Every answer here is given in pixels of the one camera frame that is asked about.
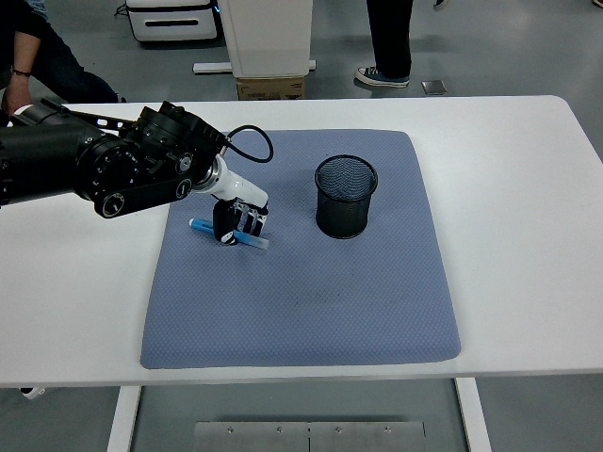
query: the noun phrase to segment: white table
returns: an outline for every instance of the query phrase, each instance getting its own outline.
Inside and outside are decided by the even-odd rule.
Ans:
[[[182,105],[225,131],[252,123],[406,132],[431,203],[460,355],[403,365],[144,369],[142,330],[168,207],[105,220],[70,194],[0,211],[0,386],[603,371],[603,166],[565,101]],[[72,109],[135,119],[142,105]]]

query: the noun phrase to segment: metal panel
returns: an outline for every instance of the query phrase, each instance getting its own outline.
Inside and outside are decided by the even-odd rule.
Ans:
[[[198,422],[193,452],[308,452],[308,423]]]
[[[421,422],[198,422],[194,452],[425,452]]]
[[[313,422],[310,452],[425,452],[421,422]]]

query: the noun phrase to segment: pen holder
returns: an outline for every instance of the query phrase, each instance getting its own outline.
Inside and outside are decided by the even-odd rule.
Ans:
[[[377,171],[355,155],[335,155],[315,172],[318,188],[317,225],[333,238],[352,238],[367,226],[370,197]]]

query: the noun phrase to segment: blue marker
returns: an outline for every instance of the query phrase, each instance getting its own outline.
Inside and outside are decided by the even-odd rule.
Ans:
[[[214,234],[214,227],[211,221],[205,221],[204,219],[191,218],[188,225],[195,231],[203,231],[204,233]],[[245,245],[259,248],[260,250],[267,250],[270,241],[266,238],[256,237],[255,235],[249,235],[242,233],[241,231],[234,230],[236,239]]]

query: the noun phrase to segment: cardboard box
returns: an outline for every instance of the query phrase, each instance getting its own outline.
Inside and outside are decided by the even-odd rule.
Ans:
[[[239,101],[303,99],[304,77],[238,78]]]

